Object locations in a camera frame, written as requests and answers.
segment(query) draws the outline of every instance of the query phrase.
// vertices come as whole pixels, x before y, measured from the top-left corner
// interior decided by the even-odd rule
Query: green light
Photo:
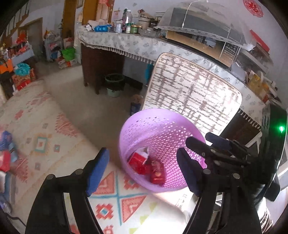
[[[284,127],[283,127],[283,126],[280,126],[280,127],[279,127],[279,130],[280,130],[280,132],[282,133],[282,132],[284,131]]]

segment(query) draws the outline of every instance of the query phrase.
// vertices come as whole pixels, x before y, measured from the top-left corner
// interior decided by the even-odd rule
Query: cable
[[[186,15],[187,15],[187,12],[189,10],[189,7],[186,10],[185,17],[184,17],[184,20],[183,20],[183,23],[182,23],[182,28],[184,28],[184,23],[185,23],[185,20],[186,20]]]
[[[22,221],[20,218],[18,218],[18,217],[12,217],[12,216],[9,215],[8,213],[5,213],[5,215],[8,216],[8,217],[9,217],[10,219],[12,219],[12,220],[19,220],[19,221],[26,227],[25,223],[23,223],[23,221]]]
[[[187,12],[188,12],[188,10],[189,10],[189,7],[187,8],[187,11],[186,11],[186,13],[185,13],[184,21],[183,21],[183,23],[182,23],[182,28],[184,27],[184,23],[185,23],[185,20],[186,20],[186,15],[187,15]]]

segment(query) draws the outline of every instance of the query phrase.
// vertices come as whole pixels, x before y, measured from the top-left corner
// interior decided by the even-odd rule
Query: green trash bin
[[[108,96],[119,97],[121,91],[124,89],[125,81],[122,74],[109,74],[105,76],[106,88]]]

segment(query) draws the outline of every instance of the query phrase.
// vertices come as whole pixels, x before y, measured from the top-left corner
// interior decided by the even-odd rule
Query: food cover
[[[255,46],[249,28],[235,12],[205,0],[191,0],[169,8],[156,28],[211,37],[248,51]]]

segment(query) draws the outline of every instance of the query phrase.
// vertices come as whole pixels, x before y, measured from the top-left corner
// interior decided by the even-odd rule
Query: chair backrest
[[[242,102],[240,92],[222,78],[177,55],[159,56],[143,109],[163,108],[189,119],[205,136],[224,130]]]

